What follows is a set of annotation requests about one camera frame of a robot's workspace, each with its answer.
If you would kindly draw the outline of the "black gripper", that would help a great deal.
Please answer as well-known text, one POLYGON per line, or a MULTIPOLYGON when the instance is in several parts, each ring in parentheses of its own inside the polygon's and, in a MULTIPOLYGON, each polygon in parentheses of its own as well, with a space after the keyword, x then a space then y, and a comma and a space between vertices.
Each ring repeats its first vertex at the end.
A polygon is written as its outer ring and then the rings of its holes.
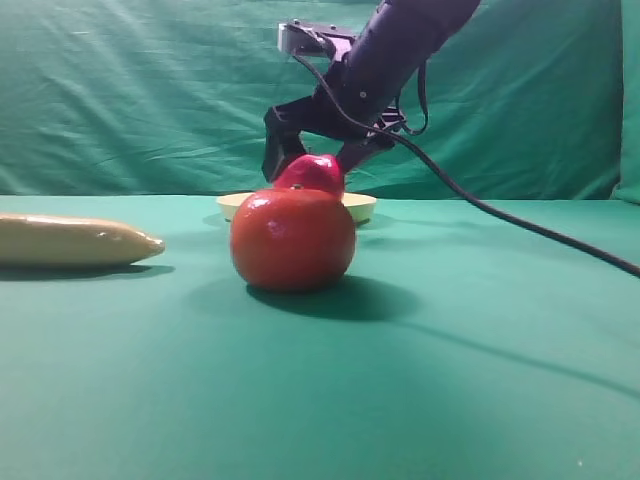
POLYGON ((394 148, 395 141, 376 129, 397 132, 405 123, 397 97, 404 79, 399 67, 386 68, 354 50, 338 52, 322 73, 300 47, 291 56, 316 78, 312 94, 271 107, 264 116, 262 173, 274 182, 306 153, 300 134, 345 142, 336 155, 342 173, 394 148))

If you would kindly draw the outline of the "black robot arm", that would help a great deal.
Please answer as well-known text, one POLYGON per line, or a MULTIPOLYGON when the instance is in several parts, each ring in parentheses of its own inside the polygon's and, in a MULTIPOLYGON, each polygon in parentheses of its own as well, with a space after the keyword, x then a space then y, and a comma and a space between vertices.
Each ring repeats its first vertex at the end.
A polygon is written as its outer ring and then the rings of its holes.
POLYGON ((272 182, 305 154, 302 133, 341 142, 336 155, 348 173, 391 150, 406 118, 402 88, 478 9, 476 1, 382 1, 360 34, 335 25, 291 20, 278 26, 278 49, 303 62, 326 57, 313 94, 271 107, 264 117, 262 172, 272 182))

